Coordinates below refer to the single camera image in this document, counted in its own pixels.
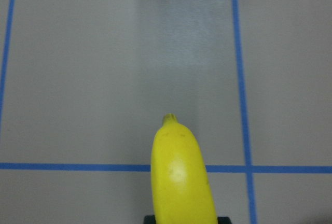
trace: plastic banana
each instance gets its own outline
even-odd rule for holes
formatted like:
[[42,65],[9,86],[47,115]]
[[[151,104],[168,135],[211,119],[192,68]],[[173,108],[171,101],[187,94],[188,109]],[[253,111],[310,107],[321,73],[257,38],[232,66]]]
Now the plastic banana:
[[217,224],[208,175],[192,132],[164,116],[151,154],[151,185],[157,224]]

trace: blue grid line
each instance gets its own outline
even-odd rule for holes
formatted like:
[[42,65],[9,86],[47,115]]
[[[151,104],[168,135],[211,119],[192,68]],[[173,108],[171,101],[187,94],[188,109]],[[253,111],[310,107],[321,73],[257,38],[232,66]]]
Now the blue grid line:
[[3,110],[3,104],[4,104],[5,82],[6,82],[6,72],[7,72],[7,64],[8,64],[9,47],[10,47],[12,16],[13,16],[13,12],[14,12],[14,3],[15,3],[15,0],[9,0],[6,34],[5,34],[5,41],[4,41],[4,51],[3,51],[2,66],[1,66],[0,131],[1,131],[1,123],[2,123],[2,110]]
[[[0,170],[149,172],[149,164],[0,163]],[[207,165],[209,173],[247,173],[245,165]],[[251,166],[253,173],[332,174],[332,166]]]
[[247,194],[248,194],[248,207],[250,214],[250,223],[257,224],[254,176],[251,170],[252,158],[251,158],[250,133],[249,133],[248,117],[247,117],[245,80],[244,80],[243,61],[242,61],[238,0],[232,0],[232,10],[233,10],[234,45],[235,45],[237,70],[238,70],[238,86],[239,86],[239,99],[240,99],[240,110],[241,110],[244,160],[247,168],[246,183],[247,183]]

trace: gray surface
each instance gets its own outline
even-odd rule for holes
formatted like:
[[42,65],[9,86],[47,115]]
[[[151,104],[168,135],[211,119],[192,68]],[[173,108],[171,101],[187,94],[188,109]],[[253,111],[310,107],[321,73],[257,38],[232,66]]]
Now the gray surface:
[[257,165],[331,165],[331,0],[240,0]]
[[[332,165],[331,0],[239,0],[255,165]],[[8,0],[0,0],[0,41]],[[149,164],[162,115],[243,165],[230,0],[16,0],[0,162]],[[0,223],[141,223],[149,173],[0,170]],[[249,224],[245,174],[209,173]],[[259,223],[332,220],[332,175],[255,174]]]
[[243,164],[230,0],[16,0],[7,75],[0,161],[147,164],[174,112]]

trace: banana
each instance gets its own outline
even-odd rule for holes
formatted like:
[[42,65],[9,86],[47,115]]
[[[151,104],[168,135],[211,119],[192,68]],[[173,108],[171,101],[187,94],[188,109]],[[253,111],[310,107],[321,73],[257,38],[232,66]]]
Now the banana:
[[174,114],[155,135],[151,186],[157,224],[218,224],[199,145]]

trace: vertical blue line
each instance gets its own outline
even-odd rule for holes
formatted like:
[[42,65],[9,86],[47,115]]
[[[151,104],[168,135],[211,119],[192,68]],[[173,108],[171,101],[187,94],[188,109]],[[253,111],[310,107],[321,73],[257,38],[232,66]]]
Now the vertical blue line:
[[4,104],[5,82],[6,82],[6,72],[7,72],[7,63],[8,63],[8,55],[9,55],[9,46],[10,46],[12,16],[13,16],[13,12],[14,12],[14,3],[15,3],[15,0],[9,0],[8,15],[7,15],[7,26],[6,26],[6,36],[5,36],[4,52],[3,52],[2,67],[1,67],[0,130],[1,130],[1,124],[2,124],[2,111],[3,111],[3,104]]
[[234,27],[234,43],[237,61],[238,72],[238,86],[241,110],[241,123],[242,123],[242,136],[244,148],[244,160],[246,166],[246,183],[248,194],[248,206],[250,213],[250,223],[257,224],[256,201],[255,201],[255,187],[254,178],[252,173],[252,158],[251,158],[251,145],[250,134],[248,127],[246,93],[245,93],[245,80],[242,61],[242,47],[241,47],[241,32],[240,32],[240,19],[239,19],[239,6],[238,0],[232,0],[233,9],[233,27]]

